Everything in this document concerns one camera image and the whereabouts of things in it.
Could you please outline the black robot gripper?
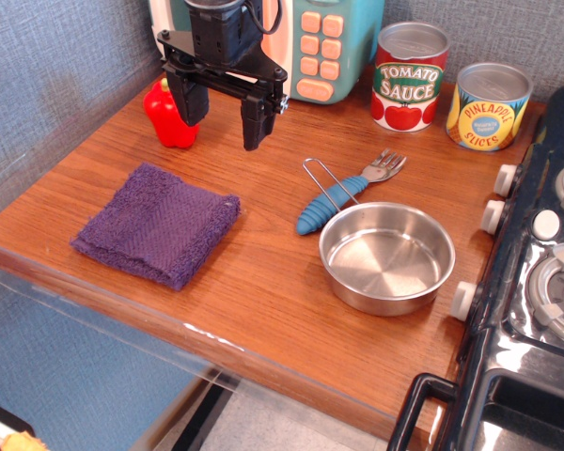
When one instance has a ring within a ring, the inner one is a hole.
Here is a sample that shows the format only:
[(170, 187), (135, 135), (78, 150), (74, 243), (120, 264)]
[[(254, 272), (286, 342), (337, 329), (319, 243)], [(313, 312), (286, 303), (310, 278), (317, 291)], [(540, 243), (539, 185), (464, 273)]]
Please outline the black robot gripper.
[(287, 72), (266, 55), (261, 43), (274, 28), (262, 24), (255, 1), (187, 1), (190, 29), (161, 30), (164, 70), (181, 119), (197, 125), (209, 112), (209, 89), (242, 101), (243, 147), (255, 150), (288, 107)]

